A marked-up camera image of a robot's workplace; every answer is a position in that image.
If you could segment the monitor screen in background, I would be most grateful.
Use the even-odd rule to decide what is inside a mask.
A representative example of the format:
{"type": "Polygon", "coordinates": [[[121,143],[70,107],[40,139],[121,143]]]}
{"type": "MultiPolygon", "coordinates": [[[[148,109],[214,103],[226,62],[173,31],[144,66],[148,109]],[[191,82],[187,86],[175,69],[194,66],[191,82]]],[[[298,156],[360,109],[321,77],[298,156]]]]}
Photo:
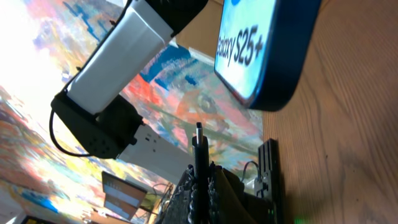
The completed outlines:
{"type": "Polygon", "coordinates": [[[147,190],[105,171],[101,173],[104,207],[131,221],[146,197],[147,190]]]}

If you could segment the brown cardboard panel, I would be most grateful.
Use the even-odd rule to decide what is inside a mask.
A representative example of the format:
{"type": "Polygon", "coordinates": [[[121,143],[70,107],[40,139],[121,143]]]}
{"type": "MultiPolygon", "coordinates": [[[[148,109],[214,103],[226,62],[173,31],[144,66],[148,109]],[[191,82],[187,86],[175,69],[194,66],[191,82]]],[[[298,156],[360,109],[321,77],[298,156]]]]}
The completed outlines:
{"type": "Polygon", "coordinates": [[[201,12],[176,36],[176,43],[215,57],[223,0],[209,0],[201,12]]]}

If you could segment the colourful abstract painting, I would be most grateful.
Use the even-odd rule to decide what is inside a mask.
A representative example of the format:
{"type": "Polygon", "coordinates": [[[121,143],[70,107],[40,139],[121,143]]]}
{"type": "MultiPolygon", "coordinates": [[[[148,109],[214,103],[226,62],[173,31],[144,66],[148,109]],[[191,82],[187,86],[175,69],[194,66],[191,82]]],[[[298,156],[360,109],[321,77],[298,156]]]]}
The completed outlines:
{"type": "Polygon", "coordinates": [[[262,119],[211,63],[225,1],[1,1],[1,210],[54,223],[106,210],[106,174],[168,191],[210,161],[243,178],[262,119]]]}

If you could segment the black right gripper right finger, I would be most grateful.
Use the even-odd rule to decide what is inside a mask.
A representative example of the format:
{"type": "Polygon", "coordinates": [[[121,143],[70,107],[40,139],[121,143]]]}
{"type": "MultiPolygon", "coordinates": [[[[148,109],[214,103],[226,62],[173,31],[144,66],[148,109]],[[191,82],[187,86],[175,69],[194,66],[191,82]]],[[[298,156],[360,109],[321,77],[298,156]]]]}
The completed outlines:
{"type": "Polygon", "coordinates": [[[209,219],[216,224],[256,224],[243,205],[244,185],[239,177],[212,162],[209,166],[209,219]]]}

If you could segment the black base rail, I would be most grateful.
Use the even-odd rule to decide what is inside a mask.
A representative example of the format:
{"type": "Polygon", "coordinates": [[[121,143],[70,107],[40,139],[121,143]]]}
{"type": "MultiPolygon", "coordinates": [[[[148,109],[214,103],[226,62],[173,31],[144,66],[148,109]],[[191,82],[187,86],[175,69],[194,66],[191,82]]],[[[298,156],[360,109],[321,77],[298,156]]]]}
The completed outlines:
{"type": "Polygon", "coordinates": [[[275,139],[268,139],[258,147],[258,175],[254,193],[257,198],[267,202],[270,223],[283,224],[279,145],[275,139]]]}

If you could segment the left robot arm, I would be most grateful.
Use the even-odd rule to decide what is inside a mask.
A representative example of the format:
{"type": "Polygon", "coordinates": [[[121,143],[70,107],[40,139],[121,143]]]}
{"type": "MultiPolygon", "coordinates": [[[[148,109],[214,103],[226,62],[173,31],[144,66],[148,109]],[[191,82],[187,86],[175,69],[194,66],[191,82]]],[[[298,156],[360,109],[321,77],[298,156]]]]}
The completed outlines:
{"type": "Polygon", "coordinates": [[[105,38],[51,102],[83,157],[119,159],[177,184],[193,157],[149,125],[122,90],[206,6],[205,1],[128,1],[105,38]]]}

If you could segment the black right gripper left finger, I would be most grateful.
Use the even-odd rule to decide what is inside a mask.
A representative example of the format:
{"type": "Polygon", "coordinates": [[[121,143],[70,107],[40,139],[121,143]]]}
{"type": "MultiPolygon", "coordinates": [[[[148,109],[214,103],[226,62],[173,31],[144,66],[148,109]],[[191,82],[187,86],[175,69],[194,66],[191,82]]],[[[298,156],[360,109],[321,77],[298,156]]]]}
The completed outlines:
{"type": "Polygon", "coordinates": [[[155,224],[194,224],[197,210],[197,180],[194,166],[189,164],[172,194],[169,204],[155,224]]]}

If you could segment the blue Galaxy smartphone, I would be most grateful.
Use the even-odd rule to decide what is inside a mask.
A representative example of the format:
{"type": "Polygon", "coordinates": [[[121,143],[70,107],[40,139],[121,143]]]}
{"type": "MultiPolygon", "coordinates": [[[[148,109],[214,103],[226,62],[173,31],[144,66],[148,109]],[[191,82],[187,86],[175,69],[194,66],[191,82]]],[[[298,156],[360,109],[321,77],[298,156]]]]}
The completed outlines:
{"type": "Polygon", "coordinates": [[[226,0],[214,62],[247,109],[279,111],[302,73],[320,0],[226,0]]]}

